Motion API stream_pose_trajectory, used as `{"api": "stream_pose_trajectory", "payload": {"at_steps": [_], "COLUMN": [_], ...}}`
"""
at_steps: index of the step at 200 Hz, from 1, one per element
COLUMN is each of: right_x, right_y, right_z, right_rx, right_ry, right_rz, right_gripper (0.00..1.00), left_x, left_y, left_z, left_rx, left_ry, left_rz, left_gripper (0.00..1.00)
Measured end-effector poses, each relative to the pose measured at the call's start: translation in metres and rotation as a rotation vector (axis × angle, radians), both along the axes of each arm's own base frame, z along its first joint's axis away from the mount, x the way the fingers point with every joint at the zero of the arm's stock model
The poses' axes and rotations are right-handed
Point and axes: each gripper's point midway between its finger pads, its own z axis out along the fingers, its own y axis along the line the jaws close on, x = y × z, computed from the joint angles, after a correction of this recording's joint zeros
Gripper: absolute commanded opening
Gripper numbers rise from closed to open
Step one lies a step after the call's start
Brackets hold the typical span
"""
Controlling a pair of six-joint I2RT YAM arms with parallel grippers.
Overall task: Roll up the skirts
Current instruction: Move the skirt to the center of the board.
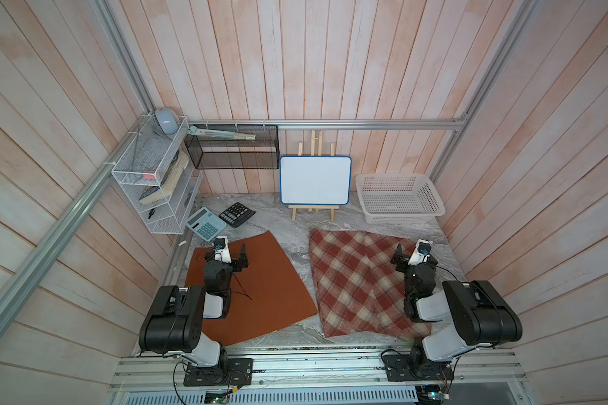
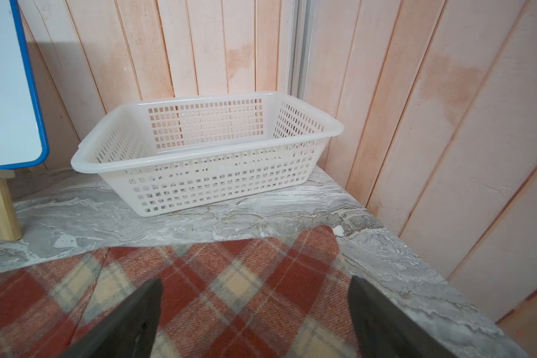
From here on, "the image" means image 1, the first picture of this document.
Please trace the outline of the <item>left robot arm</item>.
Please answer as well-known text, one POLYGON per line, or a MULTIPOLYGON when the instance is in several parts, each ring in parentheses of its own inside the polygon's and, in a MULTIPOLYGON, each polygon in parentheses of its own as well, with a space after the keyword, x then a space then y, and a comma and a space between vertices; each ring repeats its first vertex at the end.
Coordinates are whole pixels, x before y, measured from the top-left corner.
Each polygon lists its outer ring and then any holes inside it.
POLYGON ((218 238, 205 256, 204 283, 180 288, 164 285, 158 289, 138 335, 143 352, 179 356, 191 370, 228 371, 226 348, 203 331, 205 320, 227 317, 231 308, 232 278, 248 267, 246 246, 231 257, 228 240, 218 238))

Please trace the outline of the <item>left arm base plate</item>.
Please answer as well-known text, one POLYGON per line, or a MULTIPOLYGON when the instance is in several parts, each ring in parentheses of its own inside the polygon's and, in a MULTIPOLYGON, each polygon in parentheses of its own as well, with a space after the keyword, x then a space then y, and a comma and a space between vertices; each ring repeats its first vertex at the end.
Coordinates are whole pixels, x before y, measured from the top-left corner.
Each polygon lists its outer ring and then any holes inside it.
POLYGON ((224 359, 217 366, 198 367, 189 365, 183 380, 184 386, 233 386, 244 387, 252 383, 252 359, 224 359))

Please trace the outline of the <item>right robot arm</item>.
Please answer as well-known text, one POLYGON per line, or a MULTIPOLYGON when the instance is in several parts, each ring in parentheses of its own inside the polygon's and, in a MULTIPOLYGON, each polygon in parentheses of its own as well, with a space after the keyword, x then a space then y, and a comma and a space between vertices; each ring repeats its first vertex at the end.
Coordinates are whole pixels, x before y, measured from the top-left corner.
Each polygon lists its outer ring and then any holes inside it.
POLYGON ((396 246, 390 263, 404 275, 404 311, 412 322, 447 322, 424 337, 414 354, 426 363, 448 364, 477 348, 518 342, 523 327, 518 315, 488 281, 448 280, 435 290, 438 261, 428 241, 419 240, 412 254, 396 246))

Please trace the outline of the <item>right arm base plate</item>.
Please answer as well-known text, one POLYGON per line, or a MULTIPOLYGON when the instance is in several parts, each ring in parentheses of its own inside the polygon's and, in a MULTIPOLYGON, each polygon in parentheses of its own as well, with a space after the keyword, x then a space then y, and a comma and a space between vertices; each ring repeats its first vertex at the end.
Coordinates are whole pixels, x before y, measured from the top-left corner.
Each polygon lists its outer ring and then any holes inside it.
POLYGON ((380 354, 389 382, 452 381, 454 372, 450 362, 434 362, 423 351, 413 348, 410 354, 385 349, 380 354))

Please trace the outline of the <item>red plaid skirt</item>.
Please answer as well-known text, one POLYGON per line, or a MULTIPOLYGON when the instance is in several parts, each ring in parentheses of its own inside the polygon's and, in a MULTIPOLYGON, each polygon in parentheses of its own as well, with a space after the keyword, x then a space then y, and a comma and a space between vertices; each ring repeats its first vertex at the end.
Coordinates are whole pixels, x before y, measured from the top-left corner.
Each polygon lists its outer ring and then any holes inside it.
POLYGON ((406 253, 414 240, 366 231, 309 234, 309 256, 325 337, 375 332, 397 339, 425 337, 432 327, 404 312, 404 275, 390 260, 397 246, 406 253))

